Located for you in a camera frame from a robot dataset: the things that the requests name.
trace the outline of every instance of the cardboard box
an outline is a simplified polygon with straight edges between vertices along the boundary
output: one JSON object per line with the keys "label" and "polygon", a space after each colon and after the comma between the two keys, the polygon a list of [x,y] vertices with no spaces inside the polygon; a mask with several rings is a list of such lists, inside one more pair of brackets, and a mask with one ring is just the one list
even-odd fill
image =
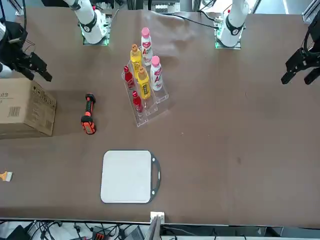
{"label": "cardboard box", "polygon": [[51,136],[56,105],[35,81],[0,79],[0,139]]}

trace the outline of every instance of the bottle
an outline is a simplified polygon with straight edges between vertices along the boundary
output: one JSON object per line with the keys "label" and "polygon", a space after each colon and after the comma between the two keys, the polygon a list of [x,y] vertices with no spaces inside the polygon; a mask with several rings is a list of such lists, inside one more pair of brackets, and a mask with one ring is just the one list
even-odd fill
{"label": "bottle", "polygon": [[160,58],[158,56],[152,57],[151,65],[151,86],[153,90],[159,91],[162,88],[162,67],[160,64]]}
{"label": "bottle", "polygon": [[138,49],[137,44],[132,44],[130,52],[130,60],[133,65],[134,77],[137,78],[139,73],[139,68],[142,66],[141,51]]}
{"label": "bottle", "polygon": [[127,65],[124,66],[124,80],[128,86],[128,89],[135,88],[134,76],[132,76],[132,73],[129,71]]}
{"label": "bottle", "polygon": [[139,97],[139,95],[136,91],[132,92],[132,97],[133,97],[132,102],[135,107],[135,110],[137,111],[138,115],[140,115],[143,110],[141,98]]}
{"label": "bottle", "polygon": [[143,99],[148,99],[151,96],[149,76],[146,69],[141,66],[138,73],[138,84],[140,86],[140,93]]}
{"label": "bottle", "polygon": [[149,28],[147,27],[142,28],[141,34],[142,34],[142,37],[141,37],[142,57],[143,57],[144,65],[149,66],[151,65],[151,59],[153,55]]}

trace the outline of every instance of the yellow bottle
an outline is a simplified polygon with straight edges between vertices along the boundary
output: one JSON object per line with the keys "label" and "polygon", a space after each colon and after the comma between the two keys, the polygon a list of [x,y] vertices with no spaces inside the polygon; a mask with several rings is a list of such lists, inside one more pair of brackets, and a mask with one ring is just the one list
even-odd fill
{"label": "yellow bottle", "polygon": [[141,66],[138,73],[138,84],[140,86],[140,93],[143,99],[147,99],[151,96],[150,85],[149,85],[149,76],[146,69]]}
{"label": "yellow bottle", "polygon": [[142,66],[142,54],[141,51],[138,49],[137,44],[132,44],[130,60],[133,65],[134,77],[137,78],[139,68]]}

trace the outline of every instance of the orange handle tool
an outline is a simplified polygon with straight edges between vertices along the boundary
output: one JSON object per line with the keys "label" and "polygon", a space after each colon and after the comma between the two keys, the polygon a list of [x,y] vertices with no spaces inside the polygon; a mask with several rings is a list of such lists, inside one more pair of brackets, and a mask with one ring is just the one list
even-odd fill
{"label": "orange handle tool", "polygon": [[92,93],[87,93],[85,95],[86,105],[85,114],[81,117],[81,125],[86,134],[94,134],[96,132],[96,125],[92,118],[92,111],[94,108],[94,103],[96,103],[95,96]]}

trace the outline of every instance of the red bottle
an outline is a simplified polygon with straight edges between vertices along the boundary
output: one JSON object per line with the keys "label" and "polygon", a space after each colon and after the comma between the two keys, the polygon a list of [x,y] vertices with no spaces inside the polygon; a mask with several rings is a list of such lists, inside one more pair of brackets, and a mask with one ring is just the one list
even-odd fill
{"label": "red bottle", "polygon": [[139,97],[138,93],[136,91],[133,91],[132,92],[132,97],[133,97],[133,105],[136,109],[136,111],[138,113],[142,113],[142,101],[141,101],[141,98]]}
{"label": "red bottle", "polygon": [[124,80],[128,86],[128,89],[133,89],[135,87],[134,77],[132,73],[129,71],[127,65],[124,66]]}

